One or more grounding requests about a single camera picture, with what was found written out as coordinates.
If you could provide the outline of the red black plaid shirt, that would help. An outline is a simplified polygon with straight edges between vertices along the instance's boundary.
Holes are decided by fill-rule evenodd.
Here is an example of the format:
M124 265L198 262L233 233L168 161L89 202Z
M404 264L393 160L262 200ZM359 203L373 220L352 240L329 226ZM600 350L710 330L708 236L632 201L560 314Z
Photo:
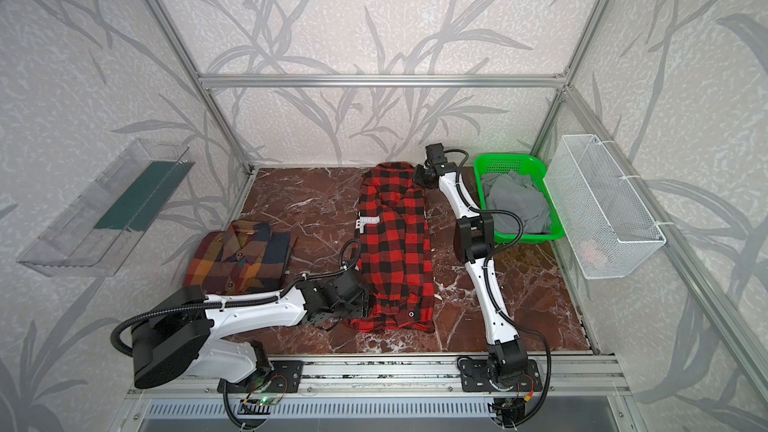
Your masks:
M435 331L435 285L424 188L407 162L380 163L362 175L355 237L358 269L371 288L370 312L349 319L361 333Z

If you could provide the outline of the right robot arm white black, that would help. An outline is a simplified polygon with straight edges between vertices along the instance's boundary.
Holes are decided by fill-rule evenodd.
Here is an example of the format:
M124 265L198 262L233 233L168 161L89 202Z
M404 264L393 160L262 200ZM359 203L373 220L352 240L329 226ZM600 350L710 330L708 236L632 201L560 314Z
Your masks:
M497 281L493 255L499 248L493 215L473 200L463 181L462 166L448 158L450 149L435 143L425 151L425 162L416 167L414 183L440 191L452 208L454 252L471 278L483 314L489 381L500 390L508 390L525 374L528 354Z

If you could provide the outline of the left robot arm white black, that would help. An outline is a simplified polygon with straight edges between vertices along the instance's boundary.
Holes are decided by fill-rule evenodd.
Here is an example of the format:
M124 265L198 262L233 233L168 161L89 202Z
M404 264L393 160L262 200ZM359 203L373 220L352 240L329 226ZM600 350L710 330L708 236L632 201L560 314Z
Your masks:
M281 290L237 296L206 294L186 286L149 312L119 324L112 346L131 357L138 389L194 376L220 379L247 391L274 376L264 348L234 342L248 331L330 320L361 319L370 290L354 268L303 275Z

